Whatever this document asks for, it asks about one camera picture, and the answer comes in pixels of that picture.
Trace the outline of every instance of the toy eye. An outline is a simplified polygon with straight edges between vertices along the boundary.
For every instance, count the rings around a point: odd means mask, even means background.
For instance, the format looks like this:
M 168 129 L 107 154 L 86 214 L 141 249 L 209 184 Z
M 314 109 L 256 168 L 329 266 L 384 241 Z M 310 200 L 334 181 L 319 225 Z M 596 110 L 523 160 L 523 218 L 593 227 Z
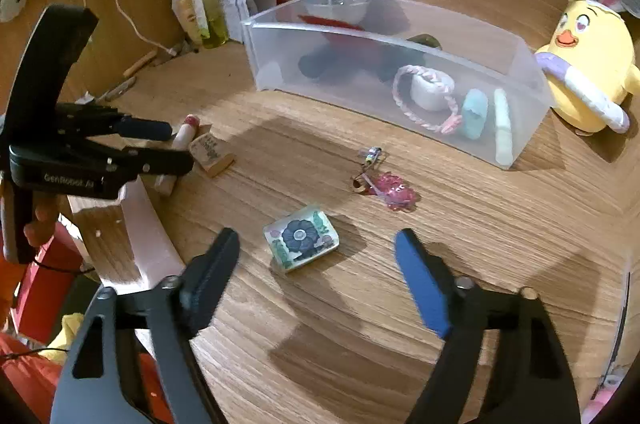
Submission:
M 575 30 L 577 32 L 584 32 L 587 29 L 587 26 L 589 26 L 589 16 L 586 14 L 578 16 L 575 20 Z
M 560 22 L 558 23 L 558 28 L 562 28 L 563 26 L 565 26 L 568 20 L 569 20 L 569 16 L 566 14 L 562 14 L 562 17 L 560 18 Z

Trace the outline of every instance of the wooden desk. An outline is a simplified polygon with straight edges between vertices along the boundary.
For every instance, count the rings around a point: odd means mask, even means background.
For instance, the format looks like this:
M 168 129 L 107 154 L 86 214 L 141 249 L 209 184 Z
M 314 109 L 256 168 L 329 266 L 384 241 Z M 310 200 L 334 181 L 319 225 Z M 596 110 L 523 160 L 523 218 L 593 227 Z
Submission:
M 581 403 L 590 396 L 611 350 L 627 254 L 610 165 L 552 114 L 513 170 L 502 171 L 351 111 L 256 92 L 236 44 L 143 71 L 117 106 L 174 125 L 197 114 L 238 156 L 215 179 L 194 170 L 158 205 L 185 261 L 223 227 L 241 238 L 215 321 L 193 341 L 230 422 L 404 421 L 442 346 L 422 326 L 394 260 L 404 227 L 483 285 L 538 290 Z M 350 193 L 356 152 L 372 145 L 389 153 L 385 169 L 420 192 L 414 213 Z M 134 282 L 119 207 L 71 203 L 100 275 Z M 270 268 L 262 227 L 308 203 L 332 217 L 340 247 L 284 277 Z M 466 417 L 479 410 L 494 338 Z

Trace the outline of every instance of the pink and white braided bracelet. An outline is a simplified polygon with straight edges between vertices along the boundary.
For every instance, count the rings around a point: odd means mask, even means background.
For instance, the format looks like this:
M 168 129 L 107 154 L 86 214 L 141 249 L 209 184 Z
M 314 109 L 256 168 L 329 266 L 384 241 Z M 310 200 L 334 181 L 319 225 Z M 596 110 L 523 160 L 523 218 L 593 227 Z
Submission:
M 431 84 L 433 84 L 437 90 L 443 92 L 444 99 L 447 101 L 447 105 L 451 110 L 451 115 L 449 115 L 446 121 L 444 121 L 442 124 L 430 124 L 428 122 L 425 122 L 404 103 L 404 101 L 400 97 L 400 94 L 398 93 L 398 85 L 402 76 L 406 74 L 412 74 L 422 77 L 423 79 L 426 79 Z M 458 114 L 458 103 L 451 96 L 449 87 L 442 83 L 436 71 L 431 68 L 425 68 L 424 66 L 414 66 L 412 64 L 403 66 L 398 70 L 398 73 L 396 73 L 396 76 L 394 77 L 392 93 L 394 96 L 394 100 L 396 101 L 398 107 L 402 110 L 402 113 L 404 113 L 420 127 L 428 129 L 429 131 L 442 133 L 443 135 L 449 135 L 454 133 L 456 129 L 458 129 L 458 126 L 460 126 L 460 124 L 462 123 L 462 115 Z

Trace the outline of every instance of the duck beak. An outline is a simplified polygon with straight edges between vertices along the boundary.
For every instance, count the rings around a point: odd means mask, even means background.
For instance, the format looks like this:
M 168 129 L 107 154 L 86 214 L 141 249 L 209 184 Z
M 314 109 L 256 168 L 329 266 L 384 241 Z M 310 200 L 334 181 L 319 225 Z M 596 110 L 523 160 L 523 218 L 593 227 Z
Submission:
M 567 29 L 559 36 L 556 36 L 556 45 L 560 48 L 571 48 L 578 44 L 579 39 L 575 37 L 571 30 Z

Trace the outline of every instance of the yellow plush toy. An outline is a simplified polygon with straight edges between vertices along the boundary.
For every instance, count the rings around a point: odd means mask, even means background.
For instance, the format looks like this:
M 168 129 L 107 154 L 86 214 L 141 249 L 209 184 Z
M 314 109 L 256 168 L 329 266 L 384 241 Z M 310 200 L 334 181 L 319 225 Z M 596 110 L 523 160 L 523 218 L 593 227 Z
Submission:
M 634 46 L 618 12 L 640 17 L 640 0 L 569 0 L 551 42 L 536 52 L 556 99 L 554 110 L 591 135 L 609 125 L 629 128 L 619 104 L 640 92 Z

